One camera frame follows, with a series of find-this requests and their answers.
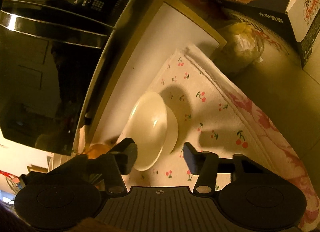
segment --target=microwave door handle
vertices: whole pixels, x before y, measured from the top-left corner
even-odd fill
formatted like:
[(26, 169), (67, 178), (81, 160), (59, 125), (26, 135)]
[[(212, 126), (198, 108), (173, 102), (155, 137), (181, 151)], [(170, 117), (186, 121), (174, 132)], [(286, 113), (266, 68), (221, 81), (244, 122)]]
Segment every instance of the microwave door handle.
[(3, 10), (0, 11), (0, 25), (8, 30), (37, 38), (92, 48), (103, 48), (109, 37), (109, 34), (98, 34), (57, 23), (34, 20)]

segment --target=kitchen towel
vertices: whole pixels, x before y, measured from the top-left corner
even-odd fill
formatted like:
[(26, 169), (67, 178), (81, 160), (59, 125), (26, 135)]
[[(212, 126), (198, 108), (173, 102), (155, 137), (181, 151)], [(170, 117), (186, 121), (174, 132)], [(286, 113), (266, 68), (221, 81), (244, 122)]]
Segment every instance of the kitchen towel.
[[(238, 89), (197, 47), (177, 50), (163, 65), (148, 91), (159, 93), (175, 114), (179, 136), (169, 156), (145, 172), (124, 177), (131, 186), (189, 186), (193, 176), (183, 158), (183, 144), (211, 151), (221, 158), (243, 154), (301, 189), (307, 210), (300, 223), (309, 231), (319, 222), (317, 197), (305, 167), (270, 119)], [(216, 190), (230, 183), (218, 174)]]

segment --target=red cherry pattern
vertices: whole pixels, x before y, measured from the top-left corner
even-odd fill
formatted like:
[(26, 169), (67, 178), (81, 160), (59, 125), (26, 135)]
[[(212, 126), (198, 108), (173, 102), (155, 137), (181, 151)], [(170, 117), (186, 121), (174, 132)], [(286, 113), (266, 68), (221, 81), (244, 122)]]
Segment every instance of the red cherry pattern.
[(171, 173), (172, 173), (172, 171), (170, 170), (170, 171), (167, 171), (165, 173), (165, 175), (168, 176), (168, 178), (170, 179), (170, 178), (172, 178)]
[(200, 123), (200, 127), (197, 129), (198, 132), (202, 133), (203, 123)]
[(192, 181), (193, 175), (191, 174), (191, 171), (190, 171), (190, 170), (187, 170), (187, 174), (189, 175), (188, 181)]
[(249, 144), (248, 144), (248, 142), (245, 141), (245, 138), (242, 135), (242, 133), (243, 133), (243, 130), (239, 130), (237, 132), (237, 136), (239, 137), (239, 139), (236, 141), (236, 145), (241, 145), (242, 144), (242, 147), (244, 149), (246, 149), (246, 148), (248, 148)]
[(215, 139), (218, 140), (219, 134), (216, 134), (216, 133), (214, 132), (214, 130), (212, 130), (212, 133), (213, 133), (213, 134), (210, 136), (211, 139), (213, 139), (213, 138), (215, 137)]
[(189, 115), (185, 115), (184, 117), (185, 117), (185, 121), (187, 121), (187, 120), (189, 120), (189, 121), (190, 121), (190, 120), (191, 120), (191, 114), (189, 114)]
[(219, 112), (221, 112), (221, 111), (222, 111), (222, 109), (228, 109), (228, 104), (226, 104), (226, 105), (222, 106), (222, 104), (220, 103), (220, 104), (219, 104), (219, 106), (220, 106), (220, 108), (219, 108)]
[(206, 98), (205, 98), (205, 97), (201, 97), (201, 96), (204, 96), (204, 95), (205, 95), (204, 92), (202, 92), (202, 93), (198, 92), (198, 93), (196, 94), (196, 97), (199, 97), (202, 102), (205, 102), (205, 101), (206, 101)]
[(183, 66), (184, 63), (182, 62), (181, 58), (178, 59), (178, 62), (178, 67)]

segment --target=white bowl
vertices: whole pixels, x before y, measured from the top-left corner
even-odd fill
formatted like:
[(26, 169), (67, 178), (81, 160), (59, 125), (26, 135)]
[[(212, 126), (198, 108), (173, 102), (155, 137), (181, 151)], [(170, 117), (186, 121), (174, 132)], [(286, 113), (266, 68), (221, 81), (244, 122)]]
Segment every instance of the white bowl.
[(138, 147), (134, 168), (150, 169), (158, 160), (167, 132), (167, 109), (162, 97), (145, 93), (135, 104), (121, 137), (132, 138)]
[(167, 128), (163, 149), (159, 156), (158, 161), (161, 161), (172, 152), (178, 140), (177, 119), (174, 113), (171, 111), (171, 109), (168, 106), (166, 106), (166, 108), (167, 108), (168, 128)]
[(49, 164), (48, 164), (48, 172), (54, 170), (55, 168), (59, 167), (60, 165), (66, 163), (71, 159), (70, 156), (60, 155), (60, 154), (53, 154), (51, 157)]

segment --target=gemon logo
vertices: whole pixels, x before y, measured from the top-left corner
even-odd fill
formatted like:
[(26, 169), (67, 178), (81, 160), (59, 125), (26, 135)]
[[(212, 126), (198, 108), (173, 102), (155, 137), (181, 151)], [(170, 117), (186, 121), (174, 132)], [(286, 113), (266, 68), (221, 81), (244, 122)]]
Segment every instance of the gemon logo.
[(304, 20), (306, 22), (311, 22), (319, 10), (320, 0), (305, 0), (304, 5)]

